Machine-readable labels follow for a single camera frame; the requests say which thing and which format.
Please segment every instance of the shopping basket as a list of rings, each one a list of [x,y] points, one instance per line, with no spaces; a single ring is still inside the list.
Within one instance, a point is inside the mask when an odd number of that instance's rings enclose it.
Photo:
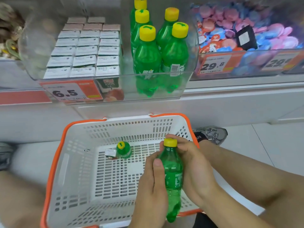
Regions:
[[[159,150],[168,133],[198,145],[189,119],[177,113],[67,125],[51,166],[41,227],[128,226],[146,157]],[[105,150],[120,141],[130,143],[131,157],[108,160]],[[198,211],[184,191],[181,202],[179,216]]]

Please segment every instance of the leg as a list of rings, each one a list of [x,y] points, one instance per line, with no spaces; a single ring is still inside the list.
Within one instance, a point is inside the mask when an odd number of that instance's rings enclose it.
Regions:
[[[6,228],[39,228],[44,191],[8,171],[0,171],[0,220]]]
[[[276,227],[304,224],[303,176],[279,170],[207,140],[199,145],[212,167],[237,192],[266,209],[261,215],[263,219]]]

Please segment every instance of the human hand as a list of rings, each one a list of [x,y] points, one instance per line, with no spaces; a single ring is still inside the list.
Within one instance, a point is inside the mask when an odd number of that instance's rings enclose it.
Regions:
[[[219,187],[209,161],[197,146],[186,138],[173,134],[167,134],[166,138],[177,139],[177,152],[184,164],[183,190],[193,203],[202,208],[204,198]],[[162,141],[160,150],[163,149],[164,142]]]
[[[145,170],[138,184],[135,209],[129,228],[161,228],[168,211],[165,169],[156,152],[146,159]]]

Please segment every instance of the forearm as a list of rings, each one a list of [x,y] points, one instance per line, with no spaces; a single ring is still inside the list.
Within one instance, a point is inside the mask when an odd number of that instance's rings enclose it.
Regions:
[[[39,228],[43,189],[0,171],[0,220],[6,228]]]
[[[262,207],[267,207],[289,190],[304,190],[302,176],[276,169],[206,140],[200,142],[200,150],[237,192]]]
[[[218,228],[271,228],[268,223],[234,200],[221,187],[203,198],[203,211]]]

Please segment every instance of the soda bottle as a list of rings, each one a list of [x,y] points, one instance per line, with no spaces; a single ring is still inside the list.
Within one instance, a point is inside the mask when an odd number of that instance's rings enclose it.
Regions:
[[[127,159],[131,156],[132,151],[128,142],[119,142],[116,146],[116,152],[118,157]]]
[[[165,22],[156,35],[156,43],[161,50],[172,38],[172,27],[177,22],[179,9],[169,7],[165,11]]]
[[[188,25],[183,22],[176,22],[172,27],[172,39],[162,49],[162,71],[171,72],[159,76],[159,86],[166,89],[168,93],[172,93],[177,89],[183,79],[181,71],[184,71],[188,58],[188,46],[185,38],[188,34]]]
[[[135,11],[135,27],[131,34],[131,53],[134,54],[135,49],[139,45],[139,28],[143,25],[152,25],[150,22],[150,14],[148,10],[136,10]]]
[[[144,75],[136,76],[138,93],[151,97],[158,88],[157,76],[161,69],[161,53],[155,41],[156,30],[154,26],[143,25],[139,29],[139,46],[133,55],[134,73]]]
[[[165,168],[165,185],[168,193],[168,222],[174,222],[181,208],[180,192],[183,185],[183,162],[177,149],[177,140],[165,138],[164,150],[158,156]]]
[[[147,0],[134,0],[134,8],[131,10],[131,13],[129,16],[131,34],[135,27],[135,11],[141,10],[141,9],[147,9]]]

